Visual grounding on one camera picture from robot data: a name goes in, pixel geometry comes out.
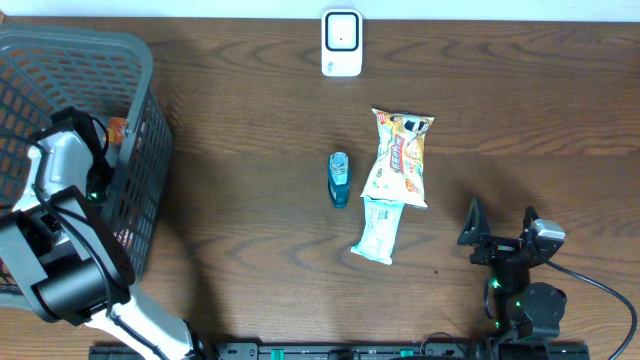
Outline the yellow snack bag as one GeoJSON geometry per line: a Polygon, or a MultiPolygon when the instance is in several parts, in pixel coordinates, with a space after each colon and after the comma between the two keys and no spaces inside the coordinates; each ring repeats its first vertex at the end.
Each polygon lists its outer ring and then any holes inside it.
{"type": "Polygon", "coordinates": [[[376,108],[371,111],[376,119],[379,142],[361,196],[426,209],[425,138],[435,117],[376,108]]]}

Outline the white barcode scanner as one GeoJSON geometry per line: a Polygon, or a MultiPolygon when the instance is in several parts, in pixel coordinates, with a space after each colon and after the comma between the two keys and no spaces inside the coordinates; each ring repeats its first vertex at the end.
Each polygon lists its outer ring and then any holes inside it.
{"type": "Polygon", "coordinates": [[[321,71],[357,77],[363,67],[363,19],[355,9],[328,9],[321,17],[321,71]]]}

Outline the small orange snack packet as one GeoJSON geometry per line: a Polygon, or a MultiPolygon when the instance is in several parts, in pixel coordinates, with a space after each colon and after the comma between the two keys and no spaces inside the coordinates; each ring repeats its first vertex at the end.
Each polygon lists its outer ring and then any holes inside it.
{"type": "Polygon", "coordinates": [[[121,117],[111,117],[108,121],[107,134],[110,144],[122,145],[126,138],[128,120],[121,117]]]}

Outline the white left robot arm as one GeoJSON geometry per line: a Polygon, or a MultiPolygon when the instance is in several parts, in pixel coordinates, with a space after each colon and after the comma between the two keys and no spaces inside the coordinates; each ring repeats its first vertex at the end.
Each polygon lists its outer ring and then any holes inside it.
{"type": "Polygon", "coordinates": [[[123,245],[101,220],[114,169],[107,128],[66,107],[26,138],[24,192],[1,219],[1,260],[42,320],[104,331],[145,359],[211,359],[188,323],[142,292],[123,245]]]}

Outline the blue liquid bottle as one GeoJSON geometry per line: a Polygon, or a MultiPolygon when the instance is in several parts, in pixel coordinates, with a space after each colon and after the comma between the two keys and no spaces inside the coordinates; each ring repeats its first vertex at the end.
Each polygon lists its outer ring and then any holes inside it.
{"type": "Polygon", "coordinates": [[[345,208],[349,199],[351,172],[349,157],[335,152],[328,158],[328,193],[335,208],[345,208]]]}

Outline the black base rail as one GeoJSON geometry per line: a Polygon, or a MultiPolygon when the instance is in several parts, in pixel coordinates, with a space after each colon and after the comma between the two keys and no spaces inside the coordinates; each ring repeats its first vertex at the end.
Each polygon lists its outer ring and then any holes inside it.
{"type": "MultiPolygon", "coordinates": [[[[217,346],[221,360],[388,360],[388,359],[487,359],[482,350],[464,344],[429,342],[425,345],[258,345],[222,343],[217,346]]],[[[500,359],[589,360],[585,345],[501,346],[500,359]]]]}

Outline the teal white wipes pack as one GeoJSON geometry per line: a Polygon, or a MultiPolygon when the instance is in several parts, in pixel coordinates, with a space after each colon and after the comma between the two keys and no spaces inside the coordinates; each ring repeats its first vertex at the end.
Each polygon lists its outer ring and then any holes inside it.
{"type": "Polygon", "coordinates": [[[391,265],[403,209],[402,202],[365,197],[365,226],[360,241],[350,251],[368,260],[391,265]]]}

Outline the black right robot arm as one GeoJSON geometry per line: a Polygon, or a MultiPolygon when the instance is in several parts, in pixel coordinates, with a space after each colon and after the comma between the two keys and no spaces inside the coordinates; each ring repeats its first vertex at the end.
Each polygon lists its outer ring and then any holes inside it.
{"type": "Polygon", "coordinates": [[[484,205],[478,198],[471,201],[457,243],[473,248],[472,264],[490,268],[484,311],[496,322],[496,333],[473,345],[472,358],[551,357],[550,341],[560,334],[567,298],[548,283],[532,282],[530,269],[551,259],[565,237],[558,223],[540,218],[531,206],[525,209],[518,237],[493,235],[484,205]]]}

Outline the dark grey plastic basket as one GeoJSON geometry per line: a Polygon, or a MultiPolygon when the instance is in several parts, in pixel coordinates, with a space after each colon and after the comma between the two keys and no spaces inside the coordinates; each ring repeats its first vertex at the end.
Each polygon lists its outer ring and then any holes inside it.
{"type": "Polygon", "coordinates": [[[109,144],[114,169],[101,219],[143,274],[172,157],[169,126],[151,87],[154,62],[138,37],[88,29],[8,24],[1,28],[1,206],[24,190],[30,162],[21,139],[72,106],[108,123],[123,118],[123,140],[109,144]]]}

